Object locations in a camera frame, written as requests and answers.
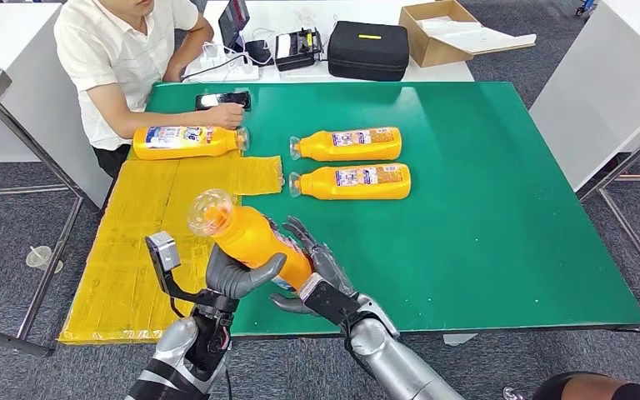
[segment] black pants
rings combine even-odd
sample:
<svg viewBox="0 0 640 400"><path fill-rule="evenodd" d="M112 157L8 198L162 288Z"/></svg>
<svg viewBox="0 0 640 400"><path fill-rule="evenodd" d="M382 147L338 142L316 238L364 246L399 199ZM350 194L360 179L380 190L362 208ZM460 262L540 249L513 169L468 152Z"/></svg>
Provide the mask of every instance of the black pants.
<svg viewBox="0 0 640 400"><path fill-rule="evenodd" d="M92 149L94 150L94 154L97 155L99 167L103 169L107 175L116 179L123 162L126 161L128 151L131 150L131 145L123 144L116 150L104 150L96 147L92 147Z"/></svg>

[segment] person's leg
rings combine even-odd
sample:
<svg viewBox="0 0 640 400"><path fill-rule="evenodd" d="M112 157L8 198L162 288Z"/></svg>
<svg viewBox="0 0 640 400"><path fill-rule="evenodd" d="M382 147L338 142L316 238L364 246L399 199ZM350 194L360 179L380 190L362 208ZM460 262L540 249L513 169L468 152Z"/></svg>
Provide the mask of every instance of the person's leg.
<svg viewBox="0 0 640 400"><path fill-rule="evenodd" d="M562 400L612 400L625 382L613 377L583 373L571 377L562 393Z"/></svg>
<svg viewBox="0 0 640 400"><path fill-rule="evenodd" d="M565 372L544 382L533 400L640 400L640 385L592 372Z"/></svg>
<svg viewBox="0 0 640 400"><path fill-rule="evenodd" d="M130 149L131 146L128 144L123 144L116 150L104 150L92 147L94 154L97 155L99 167L103 169L107 175L114 178L114 180L116 180L119 175L119 171L121 170L123 163L126 161L126 157L128 156L128 151Z"/></svg>

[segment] man's arm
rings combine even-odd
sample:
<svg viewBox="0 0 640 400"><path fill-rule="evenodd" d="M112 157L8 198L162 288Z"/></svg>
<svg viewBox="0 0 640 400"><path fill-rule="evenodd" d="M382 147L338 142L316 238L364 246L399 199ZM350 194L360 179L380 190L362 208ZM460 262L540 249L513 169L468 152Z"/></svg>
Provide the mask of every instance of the man's arm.
<svg viewBox="0 0 640 400"><path fill-rule="evenodd" d="M207 111L161 114L134 112L128 108L118 83L109 83L87 90L89 98L104 117L109 127L124 139L133 138L140 127L161 126L217 126L234 129L242 121L244 109L236 103L220 104Z"/></svg>
<svg viewBox="0 0 640 400"><path fill-rule="evenodd" d="M198 14L197 22L182 40L180 48L170 57L163 81L180 82L180 76L188 66L203 51L203 44L212 41L214 31L208 20Z"/></svg>

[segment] table frame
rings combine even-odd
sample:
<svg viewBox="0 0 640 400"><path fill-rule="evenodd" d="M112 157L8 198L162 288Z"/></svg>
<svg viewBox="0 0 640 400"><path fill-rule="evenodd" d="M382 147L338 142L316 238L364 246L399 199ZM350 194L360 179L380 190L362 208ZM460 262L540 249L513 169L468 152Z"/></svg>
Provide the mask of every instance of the table frame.
<svg viewBox="0 0 640 400"><path fill-rule="evenodd" d="M3 71L0 70L0 97L6 92L6 89L11 85L11 78ZM63 255L63 249L67 243L70 233L73 230L73 225L79 210L83 203L101 212L89 196L68 176L68 174L58 165L52 157L38 144L28 130L21 125L20 122L3 106L0 102L0 120L6 124L8 129L19 138L23 144L26 145L40 160L55 174L55 176L62 182L62 184L55 185L40 185L40 186L28 186L28 187L6 187L0 189L0 196L9 194L26 194L26 193L49 193L49 192L62 192L71 191L75 195L75 201L72 204L70 213L67 215L64 227L60 232L55 248L52 251L52 256L47 264L45 272L43 273L40 283L37 285L35 293L31 299L30 305L26 311L26 314L21 322L21 326L15 336L0 332L0 346L6 348L13 348L19 352L32 354L34 356L46 357L53 352L53 347L37 344L28 341L28 334L31 332L35 318L38 315L38 310L43 304L43 299L48 291L50 282L53 280L55 274L55 267L58 265L60 257Z"/></svg>
<svg viewBox="0 0 640 400"><path fill-rule="evenodd" d="M620 162L617 167L615 167L610 173L608 173L605 177L603 177L599 182L595 184L590 190L588 190L585 194L580 197L580 203L585 202L590 197L592 197L595 193L602 196L605 203L609 207L609 209L614 214L614 217L617 219L617 222L622 227L624 232L629 236L629 239L634 244L634 247L637 249L640 255L640 237L634 231L632 225L629 224L629 221L624 216L622 210L618 207L617 203L614 201L612 196L608 191L608 186L610 183L614 181L619 182L640 182L640 175L628 175L624 173L629 167L631 167L636 161L640 159L640 146L636 150L634 150L624 161Z"/></svg>

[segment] yellow label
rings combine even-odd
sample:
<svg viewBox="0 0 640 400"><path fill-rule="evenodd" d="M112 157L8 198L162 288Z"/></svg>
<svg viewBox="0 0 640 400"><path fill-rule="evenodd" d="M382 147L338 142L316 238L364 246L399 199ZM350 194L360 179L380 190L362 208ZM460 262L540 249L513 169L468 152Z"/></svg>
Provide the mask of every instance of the yellow label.
<svg viewBox="0 0 640 400"><path fill-rule="evenodd" d="M343 131L332 133L334 146L351 146L353 144L372 144L391 142L393 132L385 127L379 129L360 129L357 131Z"/></svg>
<svg viewBox="0 0 640 400"><path fill-rule="evenodd" d="M338 186L378 185L401 181L401 168L396 165L338 169L335 172L335 183Z"/></svg>

